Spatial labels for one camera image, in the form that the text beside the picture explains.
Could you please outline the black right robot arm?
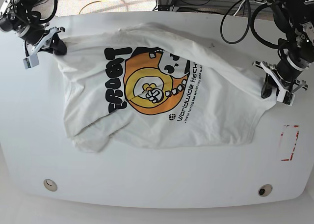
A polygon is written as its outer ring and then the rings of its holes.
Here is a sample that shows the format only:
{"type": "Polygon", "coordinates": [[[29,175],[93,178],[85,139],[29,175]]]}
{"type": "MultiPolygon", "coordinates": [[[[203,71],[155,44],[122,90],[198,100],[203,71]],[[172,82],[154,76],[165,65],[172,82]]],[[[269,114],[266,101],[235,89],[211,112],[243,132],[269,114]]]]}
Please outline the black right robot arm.
{"type": "Polygon", "coordinates": [[[30,56],[29,45],[39,46],[40,41],[54,30],[55,33],[44,41],[44,44],[39,47],[39,51],[64,56],[67,54],[67,47],[58,34],[64,31],[65,28],[46,29],[49,22],[56,15],[58,0],[53,0],[52,13],[46,18],[43,18],[39,11],[33,10],[39,4],[39,1],[4,0],[0,8],[0,30],[2,32],[14,31],[24,41],[24,50],[27,57],[30,56]]]}

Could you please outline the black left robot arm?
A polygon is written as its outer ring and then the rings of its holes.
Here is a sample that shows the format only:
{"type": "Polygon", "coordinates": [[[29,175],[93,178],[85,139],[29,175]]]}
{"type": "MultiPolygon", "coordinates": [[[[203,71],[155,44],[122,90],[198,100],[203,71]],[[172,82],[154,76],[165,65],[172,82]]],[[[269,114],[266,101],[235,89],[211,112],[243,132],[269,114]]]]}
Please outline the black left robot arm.
{"type": "Polygon", "coordinates": [[[251,33],[263,45],[277,50],[278,64],[267,68],[261,91],[263,99],[271,95],[272,89],[280,92],[283,87],[284,101],[292,98],[292,88],[299,75],[314,62],[314,0],[266,0],[251,16],[251,33]],[[266,8],[273,12],[276,27],[286,35],[276,44],[261,38],[255,30],[258,13],[266,8]]]}

